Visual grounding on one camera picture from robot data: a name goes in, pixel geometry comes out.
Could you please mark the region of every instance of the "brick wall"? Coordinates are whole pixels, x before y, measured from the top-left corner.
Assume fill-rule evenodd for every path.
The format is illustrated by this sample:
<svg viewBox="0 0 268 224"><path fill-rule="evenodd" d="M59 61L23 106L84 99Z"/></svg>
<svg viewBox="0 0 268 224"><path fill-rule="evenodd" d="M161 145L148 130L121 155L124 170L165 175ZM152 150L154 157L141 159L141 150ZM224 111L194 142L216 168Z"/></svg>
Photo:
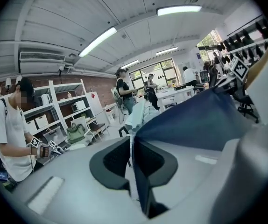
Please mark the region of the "brick wall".
<svg viewBox="0 0 268 224"><path fill-rule="evenodd" d="M49 80L53 80L54 84L60 84L60 77L58 76L37 76L30 77L33 81L34 87L40 87L49 85ZM88 77L88 76L62 76L62 83L76 83L80 79L83 80L86 92L90 92L91 89L98 93L101 105L109 105L114 103L114 99L111 94L111 88L115 86L116 79L114 78L102 78L102 77ZM15 84L16 79L12 79L12 84ZM5 94L6 90L3 84L2 93Z"/></svg>

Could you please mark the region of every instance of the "cable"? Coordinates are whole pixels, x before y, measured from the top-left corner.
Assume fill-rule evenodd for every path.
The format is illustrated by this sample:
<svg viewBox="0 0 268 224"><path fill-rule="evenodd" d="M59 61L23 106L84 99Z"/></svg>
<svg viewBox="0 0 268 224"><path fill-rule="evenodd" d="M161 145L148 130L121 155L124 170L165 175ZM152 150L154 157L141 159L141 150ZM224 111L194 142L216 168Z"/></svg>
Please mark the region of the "cable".
<svg viewBox="0 0 268 224"><path fill-rule="evenodd" d="M30 163L31 163L31 167L32 167L32 172L34 173L34 169L33 169L33 165L32 165L32 146L30 146Z"/></svg>

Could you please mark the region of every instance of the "shirt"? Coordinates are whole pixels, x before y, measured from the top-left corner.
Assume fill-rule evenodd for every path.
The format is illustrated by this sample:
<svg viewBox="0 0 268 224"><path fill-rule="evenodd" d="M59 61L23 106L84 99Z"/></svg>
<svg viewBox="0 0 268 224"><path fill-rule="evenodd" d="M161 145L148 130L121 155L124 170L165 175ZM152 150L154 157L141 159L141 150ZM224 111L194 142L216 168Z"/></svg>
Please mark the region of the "shirt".
<svg viewBox="0 0 268 224"><path fill-rule="evenodd" d="M128 91L130 89L129 86L126 84L126 82L124 82L123 79L120 78L117 81L117 84L116 84L116 89L117 89L119 94L120 94L119 88L121 88L121 87L124 89L124 91ZM129 93L127 95L121 95L120 94L120 96L123 97L123 98L131 98L132 94L131 93Z"/></svg>
<svg viewBox="0 0 268 224"><path fill-rule="evenodd" d="M28 133L28 130L24 114L22 112L21 115L19 109L14 109L8 102L8 98L4 100L7 104L7 116L5 116L4 104L0 101L0 144L26 147L24 134ZM17 182L24 180L32 172L30 155L8 157L0 151L0 159L8 174ZM32 166L35 166L35 160L32 160Z"/></svg>
<svg viewBox="0 0 268 224"><path fill-rule="evenodd" d="M192 68L188 68L187 70L184 71L183 76L185 79L185 84L188 82L191 82L193 80L196 80L195 71L196 70L194 70Z"/></svg>

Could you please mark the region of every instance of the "vent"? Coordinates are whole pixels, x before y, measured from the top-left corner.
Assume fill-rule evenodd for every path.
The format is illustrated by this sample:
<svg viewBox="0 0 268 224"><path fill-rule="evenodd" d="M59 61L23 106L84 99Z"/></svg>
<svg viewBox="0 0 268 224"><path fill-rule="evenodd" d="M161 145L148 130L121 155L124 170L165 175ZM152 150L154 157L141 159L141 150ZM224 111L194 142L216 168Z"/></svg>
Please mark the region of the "vent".
<svg viewBox="0 0 268 224"><path fill-rule="evenodd" d="M30 61L64 62L65 56L52 54L52 53L42 53L42 52L21 52L20 61L21 62L30 62Z"/></svg>

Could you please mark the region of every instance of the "ceiling light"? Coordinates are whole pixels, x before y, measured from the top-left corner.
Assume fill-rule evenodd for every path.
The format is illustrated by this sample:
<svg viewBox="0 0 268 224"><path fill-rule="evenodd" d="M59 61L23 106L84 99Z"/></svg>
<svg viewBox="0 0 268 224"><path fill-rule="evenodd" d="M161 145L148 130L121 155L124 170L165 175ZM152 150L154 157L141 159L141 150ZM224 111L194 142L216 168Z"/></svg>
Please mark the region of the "ceiling light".
<svg viewBox="0 0 268 224"><path fill-rule="evenodd" d="M170 48L170 49L167 49L167 50L159 51L159 52L156 53L156 56L160 55L162 53L167 53L169 51L176 50L176 49L177 49L177 47L173 47L173 48Z"/></svg>
<svg viewBox="0 0 268 224"><path fill-rule="evenodd" d="M161 7L157 9L157 15L165 15L170 13L183 13L183 12L199 12L200 5L180 5L171 7Z"/></svg>
<svg viewBox="0 0 268 224"><path fill-rule="evenodd" d="M93 40L87 47L84 48L83 51L80 52L78 56L84 57L87 55L92 49L98 46L102 41L106 40L108 37L112 36L116 33L116 29L114 27L109 28L101 35L99 35L95 40Z"/></svg>
<svg viewBox="0 0 268 224"><path fill-rule="evenodd" d="M128 67L128 66L130 66L130 65L136 64L136 63L138 63L138 62L139 62L138 60L133 61L133 62L127 64L127 65L122 66L121 69L124 69L124 68L126 68L126 67Z"/></svg>

